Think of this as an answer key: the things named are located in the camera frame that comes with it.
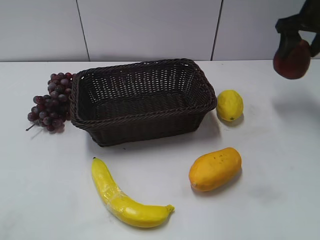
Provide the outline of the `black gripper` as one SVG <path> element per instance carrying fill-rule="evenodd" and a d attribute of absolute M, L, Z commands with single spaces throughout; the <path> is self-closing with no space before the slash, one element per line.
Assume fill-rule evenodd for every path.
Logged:
<path fill-rule="evenodd" d="M 320 0 L 306 0 L 299 13 L 278 19 L 275 29 L 280 34 L 276 51 L 280 58 L 287 58 L 300 44 L 299 31 L 316 33 L 309 50 L 312 58 L 317 56 L 320 53 Z"/>

